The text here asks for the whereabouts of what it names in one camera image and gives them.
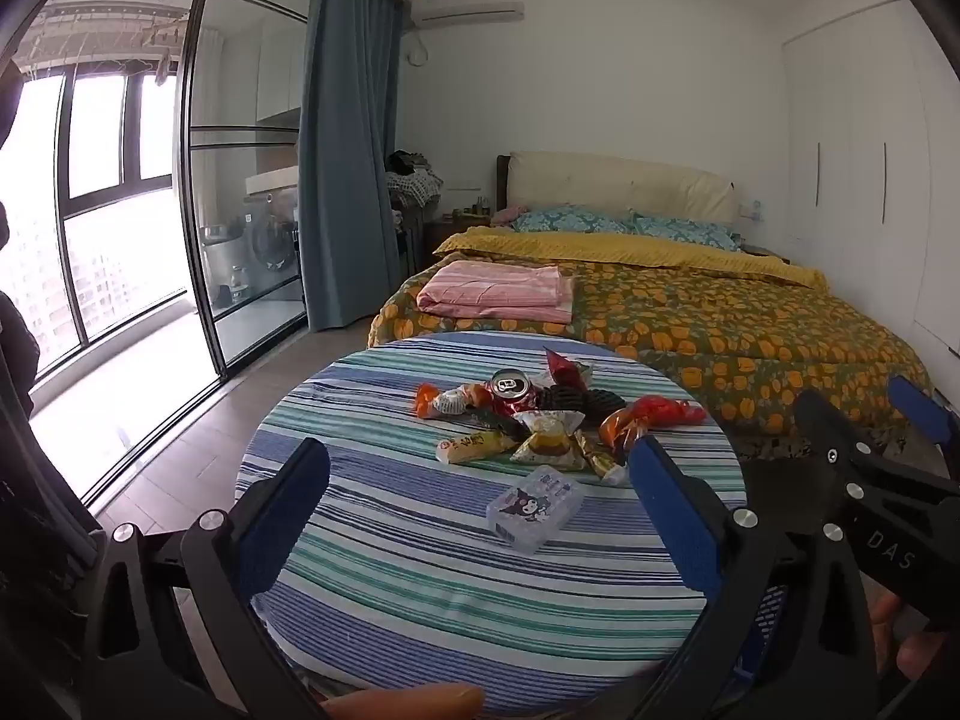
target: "window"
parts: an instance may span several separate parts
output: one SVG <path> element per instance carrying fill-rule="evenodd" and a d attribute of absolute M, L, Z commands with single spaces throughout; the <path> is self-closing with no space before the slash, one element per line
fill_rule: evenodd
<path fill-rule="evenodd" d="M 64 223 L 88 335 L 99 335 L 189 283 L 173 190 L 129 197 Z"/>
<path fill-rule="evenodd" d="M 157 86 L 151 63 L 109 66 L 26 81 L 0 148 L 0 290 L 37 338 L 41 370 L 189 284 L 171 176 L 176 76 Z"/>
<path fill-rule="evenodd" d="M 70 196 L 120 183 L 123 76 L 80 77 L 70 115 Z"/>
<path fill-rule="evenodd" d="M 176 79 L 157 85 L 157 74 L 143 76 L 140 87 L 140 177 L 173 172 Z"/>
<path fill-rule="evenodd" d="M 0 148 L 0 200 L 11 237 L 0 251 L 0 290 L 40 345 L 40 368 L 80 344 L 56 243 L 55 141 L 62 76 L 27 81 Z"/>

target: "air conditioner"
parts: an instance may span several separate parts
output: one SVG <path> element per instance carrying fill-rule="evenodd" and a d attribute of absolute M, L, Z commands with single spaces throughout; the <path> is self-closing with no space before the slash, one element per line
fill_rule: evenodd
<path fill-rule="evenodd" d="M 523 0 L 414 0 L 411 9 L 420 29 L 456 23 L 518 22 Z"/>

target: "beige headboard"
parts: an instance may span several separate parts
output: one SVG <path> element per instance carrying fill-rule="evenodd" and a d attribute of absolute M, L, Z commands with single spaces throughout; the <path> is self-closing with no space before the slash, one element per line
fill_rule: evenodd
<path fill-rule="evenodd" d="M 733 224 L 736 217 L 733 185 L 714 173 L 595 154 L 511 152 L 506 205 L 541 209 L 567 203 L 615 218 L 637 211 Z"/>

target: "hand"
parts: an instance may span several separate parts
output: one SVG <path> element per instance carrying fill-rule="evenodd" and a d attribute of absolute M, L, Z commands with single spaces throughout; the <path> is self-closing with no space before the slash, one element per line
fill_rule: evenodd
<path fill-rule="evenodd" d="M 904 602 L 885 590 L 870 610 L 870 622 L 874 626 L 874 647 L 877 653 L 877 671 L 880 671 L 890 656 L 893 639 L 893 618 Z M 918 680 L 928 669 L 944 643 L 945 634 L 923 631 L 907 637 L 896 653 L 896 668 L 909 680 Z"/>
<path fill-rule="evenodd" d="M 472 685 L 421 685 L 358 690 L 321 706 L 332 720 L 473 720 L 483 699 L 483 690 Z"/>

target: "striped tablecloth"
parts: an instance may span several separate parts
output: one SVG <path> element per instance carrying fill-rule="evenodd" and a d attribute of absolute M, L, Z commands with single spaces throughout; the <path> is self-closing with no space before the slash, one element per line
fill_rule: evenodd
<path fill-rule="evenodd" d="M 485 512 L 531 469 L 440 464 L 439 440 L 477 428 L 411 415 L 419 383 L 448 389 L 507 366 L 539 372 L 544 346 L 588 362 L 594 386 L 628 401 L 686 397 L 650 367 L 587 343 L 443 333 L 344 357 L 270 412 L 244 456 L 238 496 L 306 436 L 328 447 L 332 464 L 280 579 L 257 599 L 293 661 L 357 686 L 475 683 L 487 712 L 523 715 L 574 706 L 680 645 L 703 596 L 680 583 L 633 490 L 577 474 L 587 485 L 579 514 L 561 538 L 521 555 L 488 531 Z M 715 423 L 658 439 L 728 506 L 745 503 Z"/>

